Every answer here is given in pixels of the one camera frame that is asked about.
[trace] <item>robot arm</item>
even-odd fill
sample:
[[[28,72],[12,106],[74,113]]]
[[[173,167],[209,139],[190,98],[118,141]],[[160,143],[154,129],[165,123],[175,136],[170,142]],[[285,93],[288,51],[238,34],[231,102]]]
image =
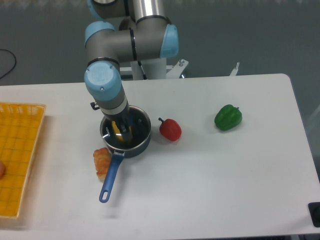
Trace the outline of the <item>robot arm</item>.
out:
[[[122,1],[102,2],[108,1],[88,0],[89,6],[104,18],[105,11]],[[103,114],[115,121],[127,141],[132,135],[128,122],[129,104],[119,73],[120,63],[173,57],[178,53],[179,40],[176,26],[167,23],[162,0],[124,2],[127,2],[125,13],[133,6],[134,18],[132,12],[129,14],[135,20],[134,27],[115,31],[112,24],[96,21],[86,28],[88,67],[84,81]]]

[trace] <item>gray floor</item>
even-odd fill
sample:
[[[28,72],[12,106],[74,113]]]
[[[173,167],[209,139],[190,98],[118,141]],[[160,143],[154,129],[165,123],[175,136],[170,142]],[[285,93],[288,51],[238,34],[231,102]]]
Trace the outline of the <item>gray floor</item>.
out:
[[[320,0],[167,0],[186,75],[287,74],[304,123],[320,104]],[[120,18],[109,22],[118,26]],[[0,0],[0,48],[17,66],[0,85],[82,82],[84,32],[94,21],[85,0]],[[0,75],[13,64],[0,52]],[[320,126],[308,140],[320,173]]]

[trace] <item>pot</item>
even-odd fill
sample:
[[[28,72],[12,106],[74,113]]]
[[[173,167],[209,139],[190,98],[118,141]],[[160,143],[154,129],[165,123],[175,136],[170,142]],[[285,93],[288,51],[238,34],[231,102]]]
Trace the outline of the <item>pot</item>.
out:
[[[108,172],[106,173],[99,200],[108,202],[116,179],[118,168],[124,158],[133,158],[141,154],[149,145],[151,121],[145,111],[136,107],[129,107],[129,118],[132,140],[124,142],[121,135],[115,133],[111,120],[103,117],[100,124],[100,134],[107,148],[113,153]]]

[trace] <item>blue handle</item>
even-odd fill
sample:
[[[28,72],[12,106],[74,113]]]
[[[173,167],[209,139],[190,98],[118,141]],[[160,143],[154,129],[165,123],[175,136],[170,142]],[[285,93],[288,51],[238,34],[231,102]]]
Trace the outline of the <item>blue handle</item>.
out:
[[[101,189],[101,193],[100,193],[100,197],[99,197],[99,200],[101,203],[108,202],[108,200],[110,198],[112,187],[113,187],[115,179],[116,179],[118,168],[119,168],[121,162],[123,161],[124,157],[125,157],[124,152],[114,151],[112,158],[111,158],[108,172],[106,173],[105,180],[102,185],[102,189]]]

